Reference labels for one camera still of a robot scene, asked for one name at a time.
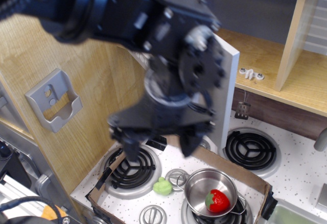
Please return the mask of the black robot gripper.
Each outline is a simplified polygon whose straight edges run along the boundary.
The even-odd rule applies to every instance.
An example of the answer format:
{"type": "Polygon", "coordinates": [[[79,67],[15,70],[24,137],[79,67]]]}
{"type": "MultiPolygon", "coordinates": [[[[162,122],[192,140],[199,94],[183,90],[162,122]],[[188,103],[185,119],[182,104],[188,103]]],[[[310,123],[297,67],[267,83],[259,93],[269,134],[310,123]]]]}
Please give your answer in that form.
{"type": "Polygon", "coordinates": [[[121,142],[131,162],[138,159],[139,141],[158,135],[179,135],[181,152],[189,157],[214,126],[212,99],[208,93],[204,97],[208,105],[198,105],[188,97],[162,104],[145,93],[135,105],[107,118],[111,136],[121,142]]]}

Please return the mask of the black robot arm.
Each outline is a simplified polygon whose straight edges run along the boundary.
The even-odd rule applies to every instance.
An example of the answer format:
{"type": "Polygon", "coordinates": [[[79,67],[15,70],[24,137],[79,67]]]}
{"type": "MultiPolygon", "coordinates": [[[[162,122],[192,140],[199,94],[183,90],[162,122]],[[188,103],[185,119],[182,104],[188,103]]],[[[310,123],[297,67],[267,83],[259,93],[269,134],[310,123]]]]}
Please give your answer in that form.
{"type": "Polygon", "coordinates": [[[13,14],[37,17],[62,43],[95,39],[150,54],[143,97],[108,118],[128,160],[158,135],[178,135],[190,156],[213,130],[209,91],[225,77],[224,54],[205,0],[1,0],[1,19],[13,14]]]}

